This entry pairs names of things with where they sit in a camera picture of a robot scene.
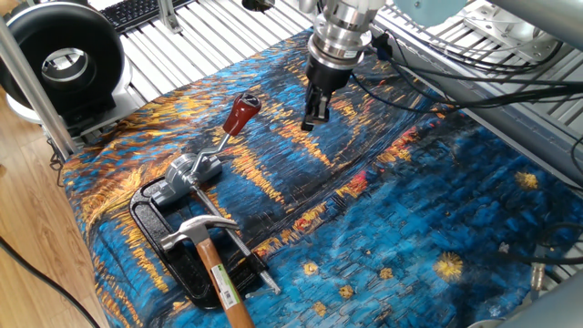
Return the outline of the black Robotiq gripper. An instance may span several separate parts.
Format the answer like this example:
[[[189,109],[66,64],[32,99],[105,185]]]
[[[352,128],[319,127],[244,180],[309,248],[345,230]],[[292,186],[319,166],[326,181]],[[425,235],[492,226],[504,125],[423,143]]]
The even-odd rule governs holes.
[[[314,56],[308,55],[305,75],[309,80],[305,97],[305,112],[301,130],[312,131],[314,120],[329,121],[329,97],[334,91],[344,87],[352,70],[341,70],[320,63]]]

